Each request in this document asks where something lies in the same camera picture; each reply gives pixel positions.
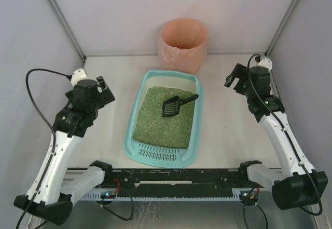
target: white table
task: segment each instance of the white table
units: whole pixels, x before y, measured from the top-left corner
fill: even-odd
[[[198,73],[204,89],[200,146],[187,168],[238,168],[247,160],[260,160],[280,168],[273,147],[247,108],[245,96],[224,87],[236,63],[250,55],[210,55]],[[90,57],[85,69],[90,78],[102,75],[116,101],[99,111],[88,128],[69,167],[86,168],[101,160],[114,168],[153,168],[128,158],[123,151],[129,116],[144,74],[159,69],[158,56]]]

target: scoop handle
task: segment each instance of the scoop handle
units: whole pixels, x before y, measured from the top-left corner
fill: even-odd
[[[198,99],[198,94],[195,94],[195,95],[193,95],[193,96],[191,96],[191,97],[189,97],[189,98],[183,100],[183,101],[181,102],[180,106],[182,106],[182,105],[184,105],[184,104],[186,104],[186,103],[189,103],[189,102],[191,102],[191,101],[194,101],[194,100],[196,100],[196,99]]]

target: teal litter box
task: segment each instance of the teal litter box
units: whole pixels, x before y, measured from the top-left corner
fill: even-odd
[[[191,135],[187,149],[159,147],[141,143],[133,139],[138,111],[143,104],[147,90],[154,86],[179,88],[199,95],[199,98],[195,101]],[[195,75],[176,71],[148,71],[143,78],[131,112],[123,143],[124,152],[132,160],[155,167],[184,168],[190,165],[196,158],[199,146],[203,98],[203,87]]]

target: plastic bag liner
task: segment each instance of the plastic bag liner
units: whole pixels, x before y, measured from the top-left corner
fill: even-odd
[[[176,19],[161,30],[158,55],[164,69],[196,74],[206,57],[208,32],[194,19]]]

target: red wire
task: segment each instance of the red wire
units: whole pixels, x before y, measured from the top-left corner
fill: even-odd
[[[114,181],[116,181],[118,183],[118,187],[116,188],[115,193],[117,194],[118,191],[120,190],[120,181],[118,179],[114,179]]]

